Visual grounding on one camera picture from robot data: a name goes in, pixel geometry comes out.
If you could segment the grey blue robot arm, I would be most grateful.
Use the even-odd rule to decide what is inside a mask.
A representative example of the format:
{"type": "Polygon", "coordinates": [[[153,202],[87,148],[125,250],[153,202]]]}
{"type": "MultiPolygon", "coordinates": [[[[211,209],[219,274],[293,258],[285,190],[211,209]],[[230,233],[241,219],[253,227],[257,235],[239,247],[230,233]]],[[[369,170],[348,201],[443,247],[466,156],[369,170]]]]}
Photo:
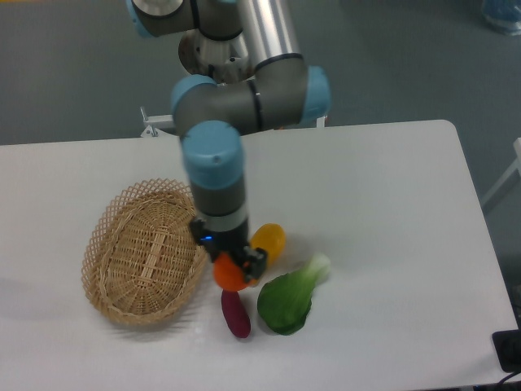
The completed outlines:
{"type": "Polygon", "coordinates": [[[244,41],[251,71],[243,80],[218,81],[214,68],[184,77],[171,113],[195,202],[195,242],[211,258],[230,256],[246,282],[259,279],[268,255],[248,241],[241,138],[326,116],[326,73],[305,63],[285,1],[130,1],[127,9],[145,37],[195,31],[218,43],[244,41]]]}

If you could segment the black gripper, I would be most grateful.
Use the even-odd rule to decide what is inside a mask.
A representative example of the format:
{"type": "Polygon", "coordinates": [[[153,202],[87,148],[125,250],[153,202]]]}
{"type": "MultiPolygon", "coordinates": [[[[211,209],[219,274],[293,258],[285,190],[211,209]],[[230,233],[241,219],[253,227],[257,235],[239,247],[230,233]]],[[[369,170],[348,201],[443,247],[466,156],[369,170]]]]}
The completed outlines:
{"type": "Polygon", "coordinates": [[[235,265],[239,265],[245,282],[259,279],[267,268],[268,253],[263,248],[251,248],[248,242],[248,219],[228,231],[209,230],[205,221],[194,217],[189,223],[194,242],[203,246],[211,262],[220,253],[227,253],[235,265]]]}

